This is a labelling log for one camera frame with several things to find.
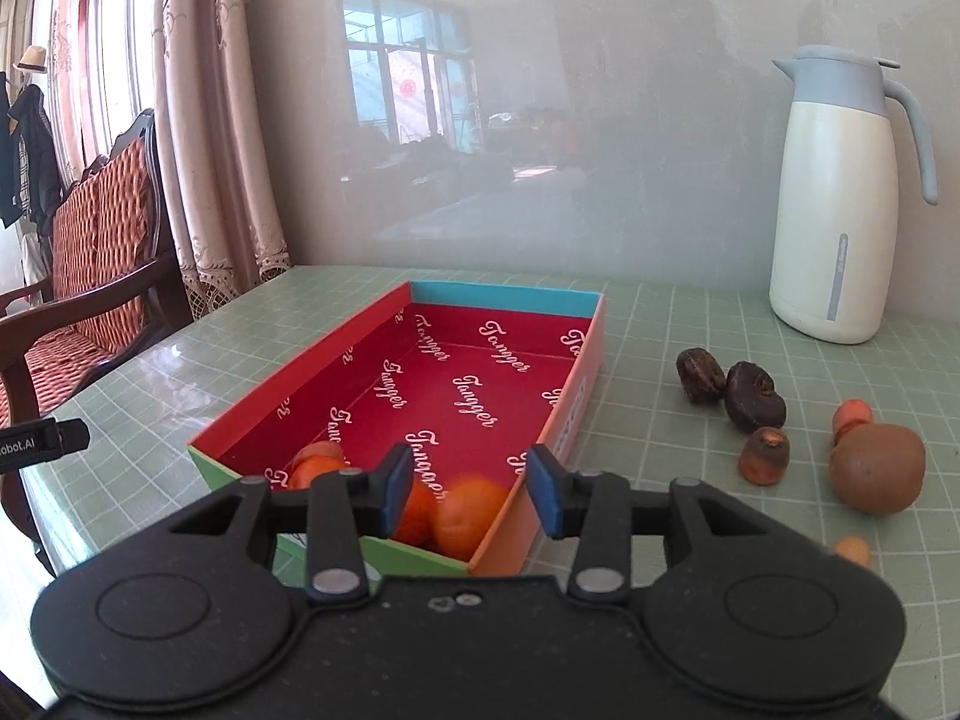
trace black jacket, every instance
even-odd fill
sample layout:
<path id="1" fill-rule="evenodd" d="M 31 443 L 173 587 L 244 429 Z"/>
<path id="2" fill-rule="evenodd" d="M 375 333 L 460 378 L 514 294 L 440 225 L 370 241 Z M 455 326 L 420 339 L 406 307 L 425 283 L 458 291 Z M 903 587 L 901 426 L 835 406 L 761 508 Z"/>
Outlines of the black jacket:
<path id="1" fill-rule="evenodd" d="M 20 165 L 16 141 L 10 134 L 10 98 L 7 97 L 7 74 L 0 73 L 0 220 L 9 227 L 23 215 L 18 199 Z"/>
<path id="2" fill-rule="evenodd" d="M 54 213 L 64 202 L 64 187 L 56 167 L 56 151 L 50 125 L 43 111 L 43 93 L 35 84 L 24 89 L 10 108 L 16 119 L 13 144 L 22 140 L 27 154 L 30 182 L 30 219 L 41 237 L 53 231 Z"/>

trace white thermos flask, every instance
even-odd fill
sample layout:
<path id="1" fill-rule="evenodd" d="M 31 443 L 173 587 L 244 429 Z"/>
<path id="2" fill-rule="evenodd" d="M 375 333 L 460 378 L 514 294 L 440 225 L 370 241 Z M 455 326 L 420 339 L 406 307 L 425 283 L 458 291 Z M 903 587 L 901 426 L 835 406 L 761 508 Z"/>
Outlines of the white thermos flask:
<path id="1" fill-rule="evenodd" d="M 937 204 L 930 132 L 916 98 L 883 77 L 899 68 L 834 46 L 774 64 L 794 82 L 776 211 L 770 303 L 814 338 L 862 343 L 880 328 L 899 204 L 885 98 L 906 109 L 923 199 Z"/>

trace table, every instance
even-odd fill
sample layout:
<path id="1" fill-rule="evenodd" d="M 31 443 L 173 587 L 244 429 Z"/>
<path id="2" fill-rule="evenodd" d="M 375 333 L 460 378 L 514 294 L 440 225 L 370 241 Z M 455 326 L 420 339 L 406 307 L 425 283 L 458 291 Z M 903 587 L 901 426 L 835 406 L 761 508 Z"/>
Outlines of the table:
<path id="1" fill-rule="evenodd" d="M 906 606 L 908 635 L 886 695 L 914 720 L 960 707 L 960 327 L 890 317 L 858 347 L 805 338 L 771 313 L 764 295 L 565 277 L 316 266 L 296 268 L 196 322 L 56 410 L 83 418 L 90 449 L 25 473 L 57 570 L 206 492 L 184 447 L 213 418 L 304 346 L 410 278 L 603 290 L 604 364 L 571 464 L 609 469 L 662 490 L 677 476 L 706 479 L 823 543 L 863 536 L 875 571 Z M 763 365 L 787 399 L 793 459 L 776 488 L 736 473 L 743 437 L 720 409 L 683 398 L 673 360 L 708 346 L 724 367 Z M 840 399 L 863 397 L 878 418 L 928 444 L 917 504 L 866 517 L 830 490 L 829 423 Z M 634 538 L 634 581 L 664 570 L 656 538 Z M 574 541 L 538 541 L 527 570 L 565 581 Z M 297 566 L 277 573 L 299 581 Z"/>

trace straw hat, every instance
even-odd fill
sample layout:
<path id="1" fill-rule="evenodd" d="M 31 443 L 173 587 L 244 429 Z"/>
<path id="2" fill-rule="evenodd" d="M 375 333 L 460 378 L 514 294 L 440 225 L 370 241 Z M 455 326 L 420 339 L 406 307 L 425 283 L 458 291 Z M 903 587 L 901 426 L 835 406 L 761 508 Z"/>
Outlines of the straw hat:
<path id="1" fill-rule="evenodd" d="M 13 66 L 24 73 L 46 73 L 47 50 L 42 46 L 27 46 L 20 61 Z"/>

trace cardboard box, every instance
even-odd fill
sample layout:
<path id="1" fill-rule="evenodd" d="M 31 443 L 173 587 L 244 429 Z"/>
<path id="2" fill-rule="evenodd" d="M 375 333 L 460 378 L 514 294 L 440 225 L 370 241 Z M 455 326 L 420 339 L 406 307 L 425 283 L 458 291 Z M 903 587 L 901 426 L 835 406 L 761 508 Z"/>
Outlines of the cardboard box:
<path id="1" fill-rule="evenodd" d="M 411 281 L 304 349 L 190 443 L 210 488 L 263 474 L 283 488 L 291 459 L 333 440 L 347 462 L 376 466 L 399 440 L 438 498 L 458 477 L 510 488 L 467 562 L 364 538 L 379 574 L 512 574 L 539 528 L 523 486 L 524 450 L 563 463 L 603 358 L 603 295 Z M 302 557 L 302 537 L 280 549 Z"/>

